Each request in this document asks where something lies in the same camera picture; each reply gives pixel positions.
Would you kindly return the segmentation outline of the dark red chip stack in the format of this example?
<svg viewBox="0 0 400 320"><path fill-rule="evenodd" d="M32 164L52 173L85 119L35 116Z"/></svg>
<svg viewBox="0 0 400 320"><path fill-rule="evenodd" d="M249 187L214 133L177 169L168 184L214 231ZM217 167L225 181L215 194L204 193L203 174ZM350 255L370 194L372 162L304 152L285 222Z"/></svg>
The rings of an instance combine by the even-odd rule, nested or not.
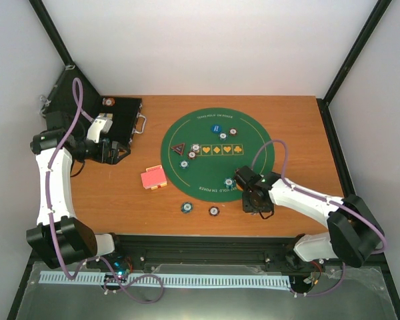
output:
<svg viewBox="0 0 400 320"><path fill-rule="evenodd" d="M218 216L218 214L220 214L220 209L216 206L212 206L209 208L209 214L210 216L216 217Z"/></svg>

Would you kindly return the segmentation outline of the red playing card deck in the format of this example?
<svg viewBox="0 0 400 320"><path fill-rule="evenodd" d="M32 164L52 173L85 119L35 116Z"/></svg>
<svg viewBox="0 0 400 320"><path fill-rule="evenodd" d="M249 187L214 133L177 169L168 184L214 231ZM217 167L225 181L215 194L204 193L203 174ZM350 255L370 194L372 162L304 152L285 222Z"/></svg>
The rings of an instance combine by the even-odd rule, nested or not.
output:
<svg viewBox="0 0 400 320"><path fill-rule="evenodd" d="M141 182L145 189L155 190L167 186L167 178L162 165L146 168L141 174Z"/></svg>

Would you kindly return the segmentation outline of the triangular dealer button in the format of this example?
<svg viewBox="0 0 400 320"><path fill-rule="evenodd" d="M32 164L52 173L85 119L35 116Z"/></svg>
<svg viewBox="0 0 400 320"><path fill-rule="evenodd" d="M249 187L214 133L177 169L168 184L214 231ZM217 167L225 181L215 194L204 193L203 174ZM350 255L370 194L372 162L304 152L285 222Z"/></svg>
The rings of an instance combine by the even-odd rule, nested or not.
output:
<svg viewBox="0 0 400 320"><path fill-rule="evenodd" d="M172 151L174 151L178 155L183 155L185 150L185 143L178 143L170 147Z"/></svg>

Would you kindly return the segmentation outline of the blue poker chip stack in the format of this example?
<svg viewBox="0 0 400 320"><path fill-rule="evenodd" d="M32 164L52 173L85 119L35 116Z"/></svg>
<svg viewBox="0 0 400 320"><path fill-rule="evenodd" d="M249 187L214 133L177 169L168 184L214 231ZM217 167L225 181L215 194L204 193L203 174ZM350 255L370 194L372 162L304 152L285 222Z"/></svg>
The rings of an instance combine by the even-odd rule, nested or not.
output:
<svg viewBox="0 0 400 320"><path fill-rule="evenodd" d="M181 212L182 213L190 213L193 210L193 204L190 202L184 202L181 205Z"/></svg>

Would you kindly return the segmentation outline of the single white blue chip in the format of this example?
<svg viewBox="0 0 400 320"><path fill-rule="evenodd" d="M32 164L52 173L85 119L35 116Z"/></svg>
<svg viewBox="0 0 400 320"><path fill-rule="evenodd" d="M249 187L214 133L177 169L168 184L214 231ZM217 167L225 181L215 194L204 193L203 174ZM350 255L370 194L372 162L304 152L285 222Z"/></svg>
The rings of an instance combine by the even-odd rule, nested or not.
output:
<svg viewBox="0 0 400 320"><path fill-rule="evenodd" d="M219 134L219 138L220 138L220 140L225 141L227 139L227 134L222 132Z"/></svg>

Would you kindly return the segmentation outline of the single blue poker chip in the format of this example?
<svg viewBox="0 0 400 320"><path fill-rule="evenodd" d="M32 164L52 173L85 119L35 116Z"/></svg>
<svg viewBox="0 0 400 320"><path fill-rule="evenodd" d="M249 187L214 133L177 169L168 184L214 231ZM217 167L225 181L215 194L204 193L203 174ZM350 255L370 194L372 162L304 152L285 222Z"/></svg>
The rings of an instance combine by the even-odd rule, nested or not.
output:
<svg viewBox="0 0 400 320"><path fill-rule="evenodd" d="M188 161L184 160L184 161L180 162L180 167L181 168L186 169L186 168L188 168L188 166L189 166L189 162Z"/></svg>

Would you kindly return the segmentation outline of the single red poker chip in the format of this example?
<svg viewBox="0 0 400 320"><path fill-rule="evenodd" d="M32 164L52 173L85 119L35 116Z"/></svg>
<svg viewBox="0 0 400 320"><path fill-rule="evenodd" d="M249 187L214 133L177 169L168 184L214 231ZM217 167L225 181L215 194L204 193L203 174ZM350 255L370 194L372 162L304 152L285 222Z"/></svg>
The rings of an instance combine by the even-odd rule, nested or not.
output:
<svg viewBox="0 0 400 320"><path fill-rule="evenodd" d="M190 152L188 152L187 156L189 159L195 159L197 157L197 154L194 151L190 151Z"/></svg>

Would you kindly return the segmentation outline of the white purple single chip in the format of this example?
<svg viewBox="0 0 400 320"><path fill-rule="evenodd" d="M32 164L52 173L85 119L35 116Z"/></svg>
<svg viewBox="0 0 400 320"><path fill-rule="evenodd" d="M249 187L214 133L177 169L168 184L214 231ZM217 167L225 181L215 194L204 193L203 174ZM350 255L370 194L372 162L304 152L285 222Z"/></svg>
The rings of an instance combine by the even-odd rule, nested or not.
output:
<svg viewBox="0 0 400 320"><path fill-rule="evenodd" d="M199 144L192 144L191 150L198 153L200 151L200 145Z"/></svg>

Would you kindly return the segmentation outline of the blue small blind button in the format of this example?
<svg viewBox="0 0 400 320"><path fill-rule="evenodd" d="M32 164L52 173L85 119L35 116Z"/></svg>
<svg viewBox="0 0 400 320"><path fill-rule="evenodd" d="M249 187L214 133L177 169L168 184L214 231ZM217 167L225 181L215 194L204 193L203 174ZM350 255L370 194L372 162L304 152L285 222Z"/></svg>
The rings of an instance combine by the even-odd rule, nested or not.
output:
<svg viewBox="0 0 400 320"><path fill-rule="evenodd" d="M214 134L220 134L222 132L222 126L220 124L212 124L211 132Z"/></svg>

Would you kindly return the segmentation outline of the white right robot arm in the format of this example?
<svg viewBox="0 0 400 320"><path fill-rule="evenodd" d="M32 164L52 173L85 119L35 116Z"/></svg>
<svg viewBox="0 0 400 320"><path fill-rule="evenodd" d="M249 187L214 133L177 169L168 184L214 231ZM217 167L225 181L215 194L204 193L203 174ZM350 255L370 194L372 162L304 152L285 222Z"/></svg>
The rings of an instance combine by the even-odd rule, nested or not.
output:
<svg viewBox="0 0 400 320"><path fill-rule="evenodd" d="M242 189L242 208L246 213L267 219L275 207L292 209L326 228L326 232L297 236L289 246L287 262L298 268L300 262L339 259L359 268L384 244L384 232L362 198L349 195L332 197L295 184L270 172L265 176L250 167L238 168L234 180Z"/></svg>

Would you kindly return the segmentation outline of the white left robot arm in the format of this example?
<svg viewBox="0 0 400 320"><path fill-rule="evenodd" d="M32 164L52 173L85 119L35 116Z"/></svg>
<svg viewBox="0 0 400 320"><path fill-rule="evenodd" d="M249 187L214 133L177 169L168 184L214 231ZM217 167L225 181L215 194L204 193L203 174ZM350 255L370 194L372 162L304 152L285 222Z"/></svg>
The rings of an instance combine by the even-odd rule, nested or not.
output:
<svg viewBox="0 0 400 320"><path fill-rule="evenodd" d="M45 116L47 128L30 144L39 168L41 203L36 226L27 230L26 240L51 269L101 256L110 268L124 264L125 251L114 233L96 234L76 217L71 193L74 162L92 160L115 165L130 151L105 134L113 116L102 113L81 119L54 111Z"/></svg>

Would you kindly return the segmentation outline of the blue card box in case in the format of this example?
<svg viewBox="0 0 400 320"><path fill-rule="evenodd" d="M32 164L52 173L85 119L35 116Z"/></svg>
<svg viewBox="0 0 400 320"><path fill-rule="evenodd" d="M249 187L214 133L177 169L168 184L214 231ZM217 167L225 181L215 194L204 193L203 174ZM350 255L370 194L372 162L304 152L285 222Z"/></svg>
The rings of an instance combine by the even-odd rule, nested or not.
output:
<svg viewBox="0 0 400 320"><path fill-rule="evenodd" d="M113 114L112 113L100 113L98 115L98 117L113 119Z"/></svg>

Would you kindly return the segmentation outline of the orange chip in case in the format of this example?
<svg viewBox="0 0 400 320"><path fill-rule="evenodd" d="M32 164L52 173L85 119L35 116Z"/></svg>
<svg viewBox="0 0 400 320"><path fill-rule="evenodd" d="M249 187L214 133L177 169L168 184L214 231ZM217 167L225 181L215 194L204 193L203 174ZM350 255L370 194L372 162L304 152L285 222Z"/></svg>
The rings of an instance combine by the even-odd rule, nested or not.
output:
<svg viewBox="0 0 400 320"><path fill-rule="evenodd" d="M104 106L112 107L112 106L114 106L114 104L115 104L115 99L112 98L112 97L105 97L105 98L103 98L103 100L102 100L102 104L103 104Z"/></svg>

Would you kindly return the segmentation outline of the black poker case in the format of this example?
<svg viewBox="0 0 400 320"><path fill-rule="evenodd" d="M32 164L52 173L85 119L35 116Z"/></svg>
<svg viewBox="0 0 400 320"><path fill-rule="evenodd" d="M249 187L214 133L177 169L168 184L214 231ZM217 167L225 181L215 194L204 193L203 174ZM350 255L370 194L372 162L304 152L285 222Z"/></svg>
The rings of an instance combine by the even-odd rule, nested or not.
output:
<svg viewBox="0 0 400 320"><path fill-rule="evenodd" d="M83 86L84 112L93 119L102 113L111 114L113 123L105 137L110 141L130 145L141 112L142 99L113 97L114 104L106 105L105 100L108 96L100 95L75 65L66 66L41 108L41 114L46 118L47 129L69 128L77 110L72 90L76 77L81 80Z"/></svg>

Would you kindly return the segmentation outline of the round green poker mat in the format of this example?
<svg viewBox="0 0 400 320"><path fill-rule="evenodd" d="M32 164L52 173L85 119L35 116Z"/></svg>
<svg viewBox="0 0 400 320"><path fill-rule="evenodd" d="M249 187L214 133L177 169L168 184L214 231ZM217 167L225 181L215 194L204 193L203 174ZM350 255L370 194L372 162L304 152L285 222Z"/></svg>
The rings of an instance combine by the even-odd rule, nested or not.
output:
<svg viewBox="0 0 400 320"><path fill-rule="evenodd" d="M219 134L211 132L212 124L220 124L227 134L225 141ZM236 128L237 135L229 130ZM206 108L188 113L178 119L167 130L161 144L161 164L167 178L184 194L198 200L224 203L238 201L242 192L238 188L227 189L224 179L232 178L236 169L252 165L256 173L267 173L275 162L275 151L268 147L267 130L249 115L226 108ZM178 143L185 143L183 155L170 149ZM199 144L200 151L195 159L188 158L192 144ZM188 161L186 169L181 161Z"/></svg>

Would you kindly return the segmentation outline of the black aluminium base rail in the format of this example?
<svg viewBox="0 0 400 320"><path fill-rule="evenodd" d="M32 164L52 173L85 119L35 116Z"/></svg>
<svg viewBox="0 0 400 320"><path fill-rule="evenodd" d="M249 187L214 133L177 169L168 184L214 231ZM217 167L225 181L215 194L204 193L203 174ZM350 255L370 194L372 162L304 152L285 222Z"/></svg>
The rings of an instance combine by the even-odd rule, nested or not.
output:
<svg viewBox="0 0 400 320"><path fill-rule="evenodd" d="M337 259L302 262L290 252L293 238L118 235L105 258L114 270L152 272L160 265L245 265L284 275L308 275L340 265Z"/></svg>

